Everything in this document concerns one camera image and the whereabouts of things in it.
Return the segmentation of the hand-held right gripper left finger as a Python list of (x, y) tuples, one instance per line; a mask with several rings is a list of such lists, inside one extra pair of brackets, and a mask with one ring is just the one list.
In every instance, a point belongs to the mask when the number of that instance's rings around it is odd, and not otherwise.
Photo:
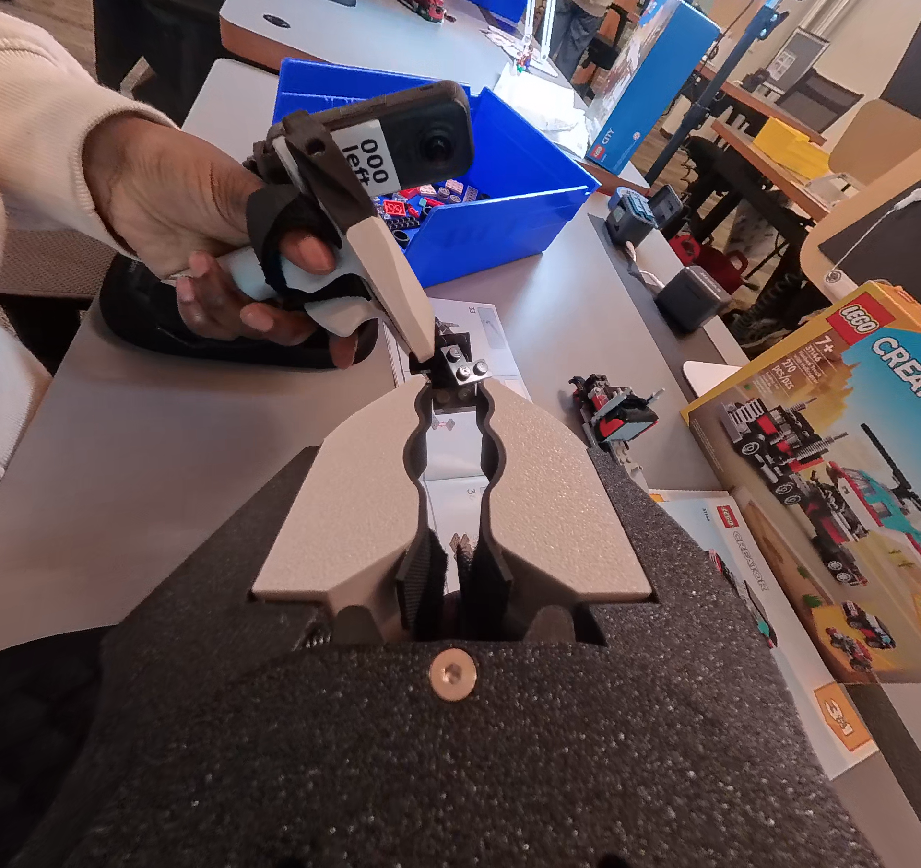
[(352, 414), (323, 441), (251, 587), (263, 601), (319, 603), (332, 616), (368, 610), (400, 632), (396, 573), (423, 518), (419, 472), (406, 448), (428, 422), (413, 375)]

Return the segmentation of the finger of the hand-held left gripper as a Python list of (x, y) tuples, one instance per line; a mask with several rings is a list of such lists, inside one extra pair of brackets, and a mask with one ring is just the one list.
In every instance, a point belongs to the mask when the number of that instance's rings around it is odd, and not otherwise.
[(435, 353), (435, 315), (423, 287), (383, 220), (372, 216), (346, 230), (374, 297), (418, 362)]

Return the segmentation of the pile of lego bricks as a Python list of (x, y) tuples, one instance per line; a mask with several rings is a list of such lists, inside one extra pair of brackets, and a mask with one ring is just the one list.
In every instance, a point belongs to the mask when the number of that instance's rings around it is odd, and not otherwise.
[(490, 196), (459, 179), (406, 188), (373, 199), (378, 216), (400, 244), (407, 244), (435, 211)]

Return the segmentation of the lego truck model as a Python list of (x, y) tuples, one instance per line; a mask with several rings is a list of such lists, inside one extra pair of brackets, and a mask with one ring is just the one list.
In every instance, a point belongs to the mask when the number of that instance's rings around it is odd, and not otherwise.
[(662, 388), (642, 397), (631, 387), (612, 385), (600, 374), (576, 375), (568, 383), (587, 445), (623, 464), (630, 459), (630, 443), (659, 422), (653, 406), (664, 393)]

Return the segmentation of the person's left forearm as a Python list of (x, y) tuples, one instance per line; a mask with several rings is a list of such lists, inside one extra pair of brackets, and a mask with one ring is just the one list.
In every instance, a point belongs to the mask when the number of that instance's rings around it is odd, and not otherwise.
[(7, 229), (71, 229), (137, 260), (98, 215), (83, 150), (99, 124), (139, 117), (172, 129), (155, 108), (98, 84), (39, 26), (1, 14), (1, 242)]

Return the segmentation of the open lego instruction booklet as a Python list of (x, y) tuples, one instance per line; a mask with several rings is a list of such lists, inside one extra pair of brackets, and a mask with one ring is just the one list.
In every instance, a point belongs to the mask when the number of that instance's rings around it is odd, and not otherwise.
[[(491, 374), (530, 400), (494, 305), (432, 299), (435, 316), (451, 332), (467, 333), (472, 355), (484, 360)], [(454, 537), (479, 537), (482, 496), (488, 479), (481, 469), (482, 435), (475, 409), (436, 411), (425, 435), (427, 464), (421, 476), (429, 527), (447, 555), (444, 594), (460, 589)]]

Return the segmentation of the closed lego instruction booklet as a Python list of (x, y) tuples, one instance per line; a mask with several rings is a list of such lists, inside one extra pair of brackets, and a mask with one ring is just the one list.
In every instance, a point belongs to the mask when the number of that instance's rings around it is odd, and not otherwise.
[(827, 777), (835, 780), (875, 755), (876, 742), (823, 662), (730, 494), (649, 494), (708, 553), (742, 599), (786, 681)]

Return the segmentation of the lego set cardboard box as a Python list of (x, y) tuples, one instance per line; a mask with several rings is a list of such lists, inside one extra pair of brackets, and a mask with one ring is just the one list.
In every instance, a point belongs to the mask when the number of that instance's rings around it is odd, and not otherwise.
[(867, 282), (683, 416), (835, 676), (919, 684), (919, 303)]

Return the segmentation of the person's left hand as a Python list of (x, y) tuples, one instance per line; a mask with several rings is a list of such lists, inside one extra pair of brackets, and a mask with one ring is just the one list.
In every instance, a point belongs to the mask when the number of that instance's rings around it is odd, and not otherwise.
[(242, 164), (177, 128), (123, 114), (87, 135), (83, 169), (109, 232), (160, 278), (178, 276), (178, 313), (192, 333), (294, 346), (318, 330), (303, 311), (248, 298), (217, 262), (247, 246), (248, 200), (263, 188)]

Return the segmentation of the blue carton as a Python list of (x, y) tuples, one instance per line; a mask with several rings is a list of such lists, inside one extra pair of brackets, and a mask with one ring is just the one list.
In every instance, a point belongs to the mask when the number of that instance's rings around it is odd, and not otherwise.
[(594, 89), (585, 161), (618, 175), (719, 36), (720, 28), (684, 0), (649, 0)]

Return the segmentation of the grey battery charger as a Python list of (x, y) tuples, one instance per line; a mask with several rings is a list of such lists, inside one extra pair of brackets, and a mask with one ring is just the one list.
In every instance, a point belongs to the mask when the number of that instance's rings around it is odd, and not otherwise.
[(611, 195), (605, 225), (615, 246), (638, 246), (651, 232), (665, 227), (683, 211), (683, 202), (670, 185), (647, 197), (620, 186)]

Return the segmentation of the black quilted case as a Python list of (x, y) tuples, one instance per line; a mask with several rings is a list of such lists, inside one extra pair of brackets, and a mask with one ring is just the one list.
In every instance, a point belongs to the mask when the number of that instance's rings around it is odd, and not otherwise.
[(232, 341), (200, 337), (184, 324), (172, 285), (141, 262), (117, 255), (98, 294), (109, 331), (147, 352), (187, 360), (256, 365), (307, 371), (332, 370), (329, 335), (316, 331), (305, 343), (286, 347), (264, 340)]

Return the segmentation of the black cube charger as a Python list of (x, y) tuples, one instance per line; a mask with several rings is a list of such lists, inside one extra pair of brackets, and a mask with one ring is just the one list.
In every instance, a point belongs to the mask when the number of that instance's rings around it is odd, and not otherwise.
[(709, 273), (690, 265), (675, 274), (653, 301), (673, 329), (690, 334), (723, 313), (731, 296)]

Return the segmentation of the black light stand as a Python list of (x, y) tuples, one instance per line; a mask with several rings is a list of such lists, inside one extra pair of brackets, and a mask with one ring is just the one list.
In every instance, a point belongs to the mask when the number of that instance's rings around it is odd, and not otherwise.
[(708, 85), (700, 93), (697, 100), (693, 101), (680, 125), (675, 129), (673, 136), (666, 144), (663, 151), (644, 175), (644, 180), (653, 186), (661, 175), (665, 166), (673, 159), (685, 139), (690, 133), (702, 126), (710, 113), (710, 107), (724, 83), (731, 77), (733, 69), (743, 59), (748, 49), (758, 40), (763, 40), (772, 32), (778, 22), (777, 10), (783, 0), (765, 0), (754, 13), (752, 20), (746, 26), (743, 34), (736, 41), (730, 54), (725, 58), (717, 73), (708, 80)]

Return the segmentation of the plywood panel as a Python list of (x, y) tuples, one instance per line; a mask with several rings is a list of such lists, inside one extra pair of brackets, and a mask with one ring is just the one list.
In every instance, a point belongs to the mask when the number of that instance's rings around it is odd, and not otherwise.
[(856, 185), (857, 191), (838, 201), (800, 248), (803, 274), (828, 302), (848, 297), (858, 286), (845, 277), (836, 284), (825, 282), (832, 265), (819, 250), (820, 243), (918, 188), (919, 149), (920, 120), (882, 99), (864, 104), (837, 141), (830, 155), (833, 176)]

